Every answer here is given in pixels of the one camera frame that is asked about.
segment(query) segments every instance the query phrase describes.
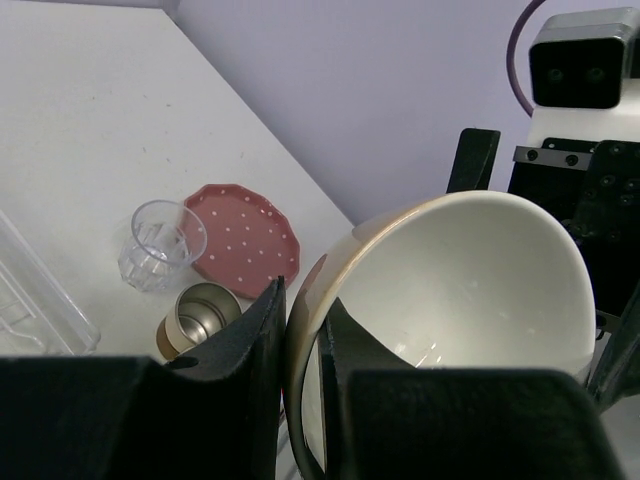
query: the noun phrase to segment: cylindrical container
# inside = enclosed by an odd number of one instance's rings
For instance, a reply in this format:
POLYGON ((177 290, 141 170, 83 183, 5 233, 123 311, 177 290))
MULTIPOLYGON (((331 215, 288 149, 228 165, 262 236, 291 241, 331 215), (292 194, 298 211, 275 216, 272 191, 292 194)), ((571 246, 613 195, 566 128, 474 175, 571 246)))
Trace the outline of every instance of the cylindrical container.
POLYGON ((142 292, 162 290, 206 248, 207 232, 195 213, 181 203, 153 200, 133 214, 118 258, 120 275, 142 292))
POLYGON ((238 299, 217 283, 199 283, 184 290, 158 327, 156 341, 172 360, 204 342, 242 315, 238 299))

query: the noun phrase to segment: metal tin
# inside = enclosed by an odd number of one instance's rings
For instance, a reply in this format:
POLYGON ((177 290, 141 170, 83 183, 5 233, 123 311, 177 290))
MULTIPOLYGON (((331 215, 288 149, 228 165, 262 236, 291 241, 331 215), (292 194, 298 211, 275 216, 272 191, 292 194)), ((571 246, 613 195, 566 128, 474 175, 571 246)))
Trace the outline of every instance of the metal tin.
POLYGON ((231 291, 217 283, 185 289, 164 318, 156 335, 160 353, 171 360, 219 332, 242 315, 231 291))

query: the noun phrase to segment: pink plate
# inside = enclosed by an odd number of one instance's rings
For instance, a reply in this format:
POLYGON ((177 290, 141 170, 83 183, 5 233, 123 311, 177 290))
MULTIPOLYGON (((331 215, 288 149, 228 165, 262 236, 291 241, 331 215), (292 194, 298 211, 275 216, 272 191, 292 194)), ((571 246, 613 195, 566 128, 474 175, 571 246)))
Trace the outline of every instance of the pink plate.
POLYGON ((300 244, 263 196, 240 185, 205 185, 184 204, 207 229, 207 249, 193 265, 207 280, 257 298, 278 275, 287 286, 296 278, 300 244))

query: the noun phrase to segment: white bowl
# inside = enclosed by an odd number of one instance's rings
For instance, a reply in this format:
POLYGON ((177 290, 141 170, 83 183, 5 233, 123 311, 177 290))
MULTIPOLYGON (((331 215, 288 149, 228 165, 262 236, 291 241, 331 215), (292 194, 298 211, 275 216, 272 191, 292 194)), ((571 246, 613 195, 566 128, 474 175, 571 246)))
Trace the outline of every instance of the white bowl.
POLYGON ((580 382, 589 373, 591 282, 570 235, 542 208, 473 191, 376 217, 318 261, 288 321, 285 406, 307 480, 314 478, 311 453, 324 467, 314 345, 336 297, 417 367, 552 368, 580 382))

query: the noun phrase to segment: table surface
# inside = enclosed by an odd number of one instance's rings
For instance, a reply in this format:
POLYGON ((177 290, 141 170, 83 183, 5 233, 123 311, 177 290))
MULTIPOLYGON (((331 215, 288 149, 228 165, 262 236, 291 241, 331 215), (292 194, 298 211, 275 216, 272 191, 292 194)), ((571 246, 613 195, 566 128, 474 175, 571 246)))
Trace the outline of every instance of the table surface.
MULTIPOLYGON (((16 2, 0 20, 0 208, 102 332, 159 358, 181 286, 143 294, 117 255, 141 203, 206 183, 267 197, 301 244, 288 307, 350 222, 160 10, 16 2)), ((185 279, 195 282, 196 274, 185 279)))

